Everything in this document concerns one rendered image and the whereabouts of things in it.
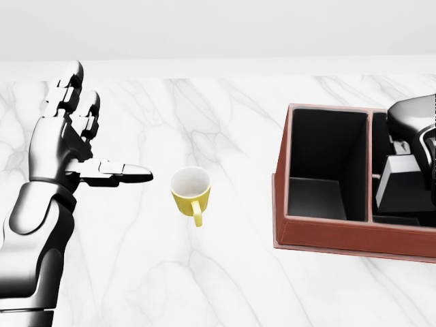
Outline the yellow mug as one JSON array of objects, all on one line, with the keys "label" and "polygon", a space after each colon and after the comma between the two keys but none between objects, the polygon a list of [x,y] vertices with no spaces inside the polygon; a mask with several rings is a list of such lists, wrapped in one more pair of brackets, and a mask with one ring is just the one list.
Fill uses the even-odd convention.
[{"label": "yellow mug", "polygon": [[196,226],[200,227],[211,190],[210,174],[197,166],[181,168],[171,178],[170,190],[179,211],[193,217]]}]

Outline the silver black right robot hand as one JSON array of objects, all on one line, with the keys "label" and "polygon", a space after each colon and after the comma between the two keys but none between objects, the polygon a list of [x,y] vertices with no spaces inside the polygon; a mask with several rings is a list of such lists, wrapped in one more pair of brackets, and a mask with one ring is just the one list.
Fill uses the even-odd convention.
[{"label": "silver black right robot hand", "polygon": [[379,213],[436,211],[436,94],[404,99],[387,111],[386,125],[394,142],[408,154],[386,157],[375,204]]}]

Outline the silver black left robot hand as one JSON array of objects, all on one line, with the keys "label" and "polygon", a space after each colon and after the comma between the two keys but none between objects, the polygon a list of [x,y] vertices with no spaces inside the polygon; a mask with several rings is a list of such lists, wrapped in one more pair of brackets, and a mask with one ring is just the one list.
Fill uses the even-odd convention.
[{"label": "silver black left robot hand", "polygon": [[30,180],[60,184],[70,191],[79,183],[117,187],[153,180],[145,167],[94,158],[91,140],[99,128],[100,98],[91,91],[81,99],[83,79],[82,64],[72,61],[49,91],[30,143]]}]

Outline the red-brown desk caddy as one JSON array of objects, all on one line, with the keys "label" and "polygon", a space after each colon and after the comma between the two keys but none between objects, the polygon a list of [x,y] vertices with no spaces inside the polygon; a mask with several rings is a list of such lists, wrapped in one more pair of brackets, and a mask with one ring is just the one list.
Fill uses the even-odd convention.
[{"label": "red-brown desk caddy", "polygon": [[436,263],[436,213],[382,213],[383,109],[292,104],[272,176],[274,246]]}]

